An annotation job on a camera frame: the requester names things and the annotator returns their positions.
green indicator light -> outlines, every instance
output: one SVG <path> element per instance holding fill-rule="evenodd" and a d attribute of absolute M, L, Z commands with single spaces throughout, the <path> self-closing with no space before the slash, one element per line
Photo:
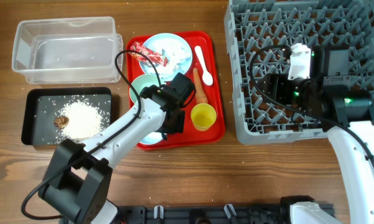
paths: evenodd
<path fill-rule="evenodd" d="M 344 98 L 344 103 L 351 103 L 353 100 L 350 98 Z"/>

dish rack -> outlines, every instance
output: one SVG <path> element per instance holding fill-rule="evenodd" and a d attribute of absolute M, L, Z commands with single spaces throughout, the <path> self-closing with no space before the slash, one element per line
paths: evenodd
<path fill-rule="evenodd" d="M 320 123 L 256 94 L 249 64 L 259 49 L 276 44 L 348 45 L 352 89 L 374 99 L 374 0 L 230 0 L 224 17 L 233 80 L 236 135 L 242 144 L 271 144 L 324 138 Z M 278 51 L 254 63 L 255 80 L 267 73 L 288 73 Z"/>

candy wrapper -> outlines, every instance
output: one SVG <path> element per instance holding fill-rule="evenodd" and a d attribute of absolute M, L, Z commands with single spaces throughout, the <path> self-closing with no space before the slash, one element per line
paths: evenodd
<path fill-rule="evenodd" d="M 159 65 L 162 65 L 165 67 L 167 63 L 169 63 L 169 59 L 167 59 L 165 56 L 141 45 L 139 42 L 134 42 L 132 46 L 130 46 L 130 50 L 138 51 L 145 56 L 147 56 L 152 63 L 158 63 Z M 135 53 L 129 53 L 131 56 L 133 56 L 135 59 L 142 61 L 142 62 L 148 62 L 143 56 Z"/>

wooden surface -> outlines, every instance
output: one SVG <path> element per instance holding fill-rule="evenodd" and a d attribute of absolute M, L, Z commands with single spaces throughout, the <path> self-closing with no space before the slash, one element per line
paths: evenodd
<path fill-rule="evenodd" d="M 57 223 L 28 220 L 20 213 L 22 200 L 42 180 L 53 153 L 21 143 L 26 96 L 34 88 L 60 86 L 28 85 L 11 70 L 16 27 L 29 19 L 88 16 L 113 17 L 124 43 L 134 35 L 207 32 L 221 74 L 227 124 L 226 134 L 215 144 L 154 152 L 133 149 L 113 173 L 110 200 L 118 205 L 194 206 L 276 203 L 282 196 L 310 195 L 333 203 L 337 218 L 350 221 L 340 168 L 328 140 L 260 146 L 236 140 L 223 26 L 227 1 L 46 2 L 0 4 L 0 223 Z M 120 116 L 128 109 L 127 87 L 124 81 L 105 86 L 120 96 L 115 105 Z M 57 214 L 38 198 L 27 209 L 36 215 Z"/>

red tray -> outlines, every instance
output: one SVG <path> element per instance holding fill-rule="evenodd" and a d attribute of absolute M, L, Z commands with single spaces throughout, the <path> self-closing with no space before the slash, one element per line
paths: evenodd
<path fill-rule="evenodd" d="M 205 132 L 198 131 L 194 128 L 191 122 L 191 110 L 197 104 L 195 100 L 192 100 L 190 105 L 188 105 L 185 110 L 185 121 L 184 121 L 184 132 L 177 134 L 168 135 L 167 141 L 161 141 L 157 144 L 146 146 L 139 143 L 137 146 L 143 150 L 153 150 L 153 149 L 165 149 L 170 147 L 182 147 L 191 146 L 194 144 L 206 144 L 211 142 L 216 142 L 220 140 L 225 133 L 225 123 L 223 114 L 222 98 L 220 93 L 220 87 L 218 84 L 216 65 L 214 59 L 213 45 L 210 37 L 202 31 L 192 31 L 192 32 L 181 32 L 175 33 L 180 37 L 184 38 L 192 49 L 192 65 L 188 72 L 185 74 L 191 80 L 194 80 L 192 75 L 192 70 L 198 68 L 199 74 L 202 77 L 203 71 L 199 64 L 198 58 L 195 54 L 195 46 L 199 45 L 202 48 L 203 56 L 205 58 L 205 63 L 207 70 L 213 76 L 213 85 L 207 86 L 202 81 L 202 87 L 208 99 L 208 103 L 212 105 L 217 112 L 217 120 L 215 124 L 210 127 L 209 130 Z M 151 35 L 134 37 L 127 44 L 127 49 L 130 49 L 131 44 L 135 41 L 143 44 Z M 132 58 L 130 54 L 127 54 L 127 68 L 128 68 L 128 80 L 132 82 L 135 78 L 143 75 L 144 72 L 141 70 L 139 63 L 136 59 Z M 129 98 L 130 108 L 133 106 L 133 102 Z"/>

